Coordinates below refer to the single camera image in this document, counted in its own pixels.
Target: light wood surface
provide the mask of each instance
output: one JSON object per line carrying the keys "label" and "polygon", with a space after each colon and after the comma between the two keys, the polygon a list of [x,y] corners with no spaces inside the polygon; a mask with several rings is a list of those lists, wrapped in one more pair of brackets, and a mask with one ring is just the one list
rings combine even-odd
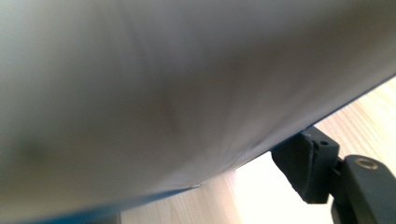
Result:
{"label": "light wood surface", "polygon": [[[396,78],[316,125],[341,145],[341,157],[361,154],[396,174]],[[332,223],[332,199],[307,205],[273,164],[270,154],[200,188],[121,214],[122,224]]]}

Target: black mechanical part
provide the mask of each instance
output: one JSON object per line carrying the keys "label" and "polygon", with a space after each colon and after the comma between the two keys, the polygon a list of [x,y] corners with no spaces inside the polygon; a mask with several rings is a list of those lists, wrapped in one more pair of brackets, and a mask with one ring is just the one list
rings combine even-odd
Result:
{"label": "black mechanical part", "polygon": [[339,145],[316,128],[297,134],[272,149],[276,166],[306,203],[326,203],[329,178]]}
{"label": "black mechanical part", "polygon": [[272,149],[275,164],[307,203],[334,197],[335,224],[396,223],[396,179],[383,163],[351,155],[312,127]]}

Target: metal screw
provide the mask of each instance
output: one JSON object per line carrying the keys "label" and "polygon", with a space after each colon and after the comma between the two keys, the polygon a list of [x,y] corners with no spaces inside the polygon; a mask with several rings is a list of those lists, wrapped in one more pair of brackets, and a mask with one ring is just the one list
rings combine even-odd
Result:
{"label": "metal screw", "polygon": [[358,158],[358,159],[355,160],[355,162],[359,166],[361,166],[363,168],[366,168],[366,169],[369,169],[369,170],[378,169],[378,165],[375,162],[373,162],[373,161],[369,161],[369,160],[366,160],[366,159],[363,159],[363,158]]}

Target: blue edge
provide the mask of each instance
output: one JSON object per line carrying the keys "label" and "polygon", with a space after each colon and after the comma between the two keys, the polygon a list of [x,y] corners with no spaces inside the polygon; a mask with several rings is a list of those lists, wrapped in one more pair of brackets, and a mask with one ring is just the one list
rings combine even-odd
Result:
{"label": "blue edge", "polygon": [[[357,100],[364,94],[366,94],[369,91],[372,91],[373,89],[377,88],[378,86],[382,85],[383,83],[391,80],[392,78],[396,77],[396,74],[393,74],[392,76],[384,79],[383,81],[379,82],[378,84],[374,85],[371,89],[362,92],[360,95],[356,96],[355,98],[352,98],[350,101],[346,102],[344,105],[339,106],[338,108],[334,109],[331,113],[323,116],[321,119],[317,120],[316,122],[312,123],[305,129],[311,127],[315,123],[321,121],[322,119],[325,119],[326,117],[330,116],[332,113],[336,112],[337,110],[343,108],[346,105],[349,105],[351,102]],[[181,192],[194,189],[194,188],[187,188],[187,189],[175,189],[175,190],[170,190],[166,192],[161,192],[161,193],[156,193],[156,194],[151,194],[148,196],[143,196],[137,199],[132,199],[131,201],[126,201],[126,202],[120,202],[120,203],[113,203],[113,204],[108,204],[105,206],[100,206],[94,209],[86,210],[86,211],[81,211],[77,212],[75,214],[70,214],[62,217],[55,217],[51,218],[48,220],[41,220],[41,221],[36,221],[36,222],[27,222],[27,223],[32,223],[32,224],[86,224],[89,223],[90,221],[95,221],[96,219],[99,219],[101,217],[109,217],[112,215],[115,215],[119,213],[120,211],[137,207],[140,205],[143,205],[145,203],[151,203],[160,199],[164,199],[176,194],[179,194]]]}

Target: white fabric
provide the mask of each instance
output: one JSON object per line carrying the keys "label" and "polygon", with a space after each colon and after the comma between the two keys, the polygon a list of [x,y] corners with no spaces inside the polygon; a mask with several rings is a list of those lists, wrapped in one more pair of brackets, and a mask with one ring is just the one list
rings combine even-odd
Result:
{"label": "white fabric", "polygon": [[395,1],[2,1],[0,222],[193,186],[396,71]]}

